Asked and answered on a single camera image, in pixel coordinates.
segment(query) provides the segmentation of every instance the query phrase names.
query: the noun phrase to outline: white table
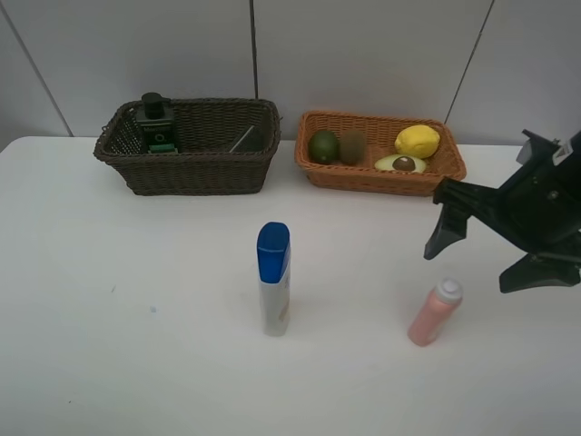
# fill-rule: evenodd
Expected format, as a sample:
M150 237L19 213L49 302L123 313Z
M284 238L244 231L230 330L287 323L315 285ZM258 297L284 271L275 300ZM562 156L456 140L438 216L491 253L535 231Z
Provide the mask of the white table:
M261 193L138 197L94 139L0 154L0 434L581 434L581 290L502 295L522 255L475 219L422 258L428 198L316 188L283 143ZM515 147L462 146L500 185ZM291 316L262 335L256 236L290 227ZM434 282L466 298L420 349Z

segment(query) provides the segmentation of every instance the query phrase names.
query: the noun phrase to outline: dark brown wicker basket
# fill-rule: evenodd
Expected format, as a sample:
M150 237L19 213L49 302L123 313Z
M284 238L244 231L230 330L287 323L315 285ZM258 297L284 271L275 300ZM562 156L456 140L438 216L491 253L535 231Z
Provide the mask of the dark brown wicker basket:
M281 139L280 117L266 100L172 100L179 154L145 154L135 121L141 102L124 104L103 129L94 156L111 165L138 195L257 193ZM236 138L258 127L264 148L228 153Z

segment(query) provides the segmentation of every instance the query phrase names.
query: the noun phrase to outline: avocado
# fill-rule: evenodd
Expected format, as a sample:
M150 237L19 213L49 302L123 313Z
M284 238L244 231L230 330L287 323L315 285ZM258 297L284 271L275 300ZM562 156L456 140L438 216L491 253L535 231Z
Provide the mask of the avocado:
M319 130L309 140L309 158L316 164L328 165L339 159L339 141L329 130Z
M345 132L339 140L339 158L346 165L354 165L365 156L365 134L359 130Z
M406 173L423 173L426 163L418 157L405 154L392 154L375 162L375 169L381 171L402 171Z

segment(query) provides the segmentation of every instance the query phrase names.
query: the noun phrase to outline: lemon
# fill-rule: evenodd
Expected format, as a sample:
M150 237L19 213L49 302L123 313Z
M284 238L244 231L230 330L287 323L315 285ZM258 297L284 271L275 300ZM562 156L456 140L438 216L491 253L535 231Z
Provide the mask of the lemon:
M428 125L412 125L402 130L396 139L396 149L400 154L425 159L436 152L439 133Z

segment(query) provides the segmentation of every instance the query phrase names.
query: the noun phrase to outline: black bottle cap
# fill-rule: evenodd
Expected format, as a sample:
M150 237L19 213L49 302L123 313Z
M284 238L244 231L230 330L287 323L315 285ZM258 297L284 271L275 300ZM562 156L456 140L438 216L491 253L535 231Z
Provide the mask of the black bottle cap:
M165 115L163 104L169 103L169 98L164 98L157 93L147 93L142 95L143 107L145 109L145 116L150 120L159 120Z

